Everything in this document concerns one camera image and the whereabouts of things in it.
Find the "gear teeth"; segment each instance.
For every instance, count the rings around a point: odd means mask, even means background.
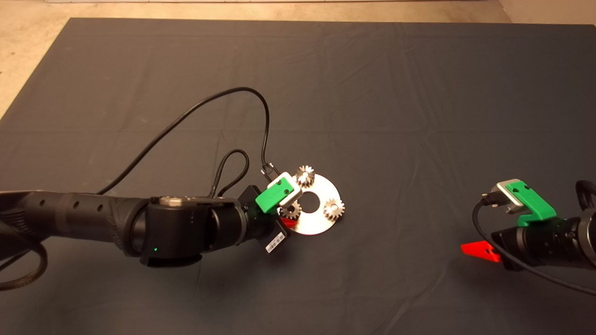
[[[301,187],[309,187],[315,181],[315,169],[312,166],[303,165],[296,171],[296,182]]]
[[[346,210],[346,205],[339,199],[329,199],[323,208],[323,214],[329,220],[338,220]]]
[[[302,207],[300,207],[300,204],[298,204],[298,201],[294,201],[294,203],[290,207],[293,207],[293,210],[290,210],[288,208],[280,209],[281,216],[283,216],[284,218],[291,219],[291,220],[298,219],[298,217],[300,216],[300,213],[302,213]]]

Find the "metal plate with hole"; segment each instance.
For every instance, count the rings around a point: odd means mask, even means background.
[[[327,200],[340,198],[335,185],[327,178],[315,174],[315,181],[311,186],[303,187],[302,192],[314,193],[319,198],[319,208],[312,213],[302,211],[292,230],[303,235],[317,235],[331,228],[336,221],[327,219],[323,208]]]

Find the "beige floor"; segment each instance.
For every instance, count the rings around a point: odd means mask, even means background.
[[[0,0],[0,117],[70,17],[196,18],[210,20],[315,20],[595,23],[595,0],[485,0],[326,2],[280,4],[48,4]],[[557,7],[565,3],[566,10]]]

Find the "green 3d-printed part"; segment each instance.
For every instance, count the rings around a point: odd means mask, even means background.
[[[275,208],[280,204],[280,201],[293,191],[294,188],[290,182],[285,178],[281,178],[272,187],[269,187],[263,193],[259,194],[255,201],[263,213],[274,213]]]
[[[507,189],[518,198],[532,213],[520,215],[517,225],[527,227],[532,222],[544,221],[557,216],[554,208],[551,207],[536,191],[531,189],[523,181],[516,181],[508,184]]]

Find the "white sticker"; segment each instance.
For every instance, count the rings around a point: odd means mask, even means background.
[[[267,250],[268,253],[271,253],[273,251],[273,249],[275,249],[275,247],[280,245],[280,242],[282,242],[284,240],[284,238],[285,238],[284,233],[280,232],[279,234],[277,234],[277,236],[271,242],[269,242],[269,244],[267,244],[267,246],[265,247],[265,250]]]

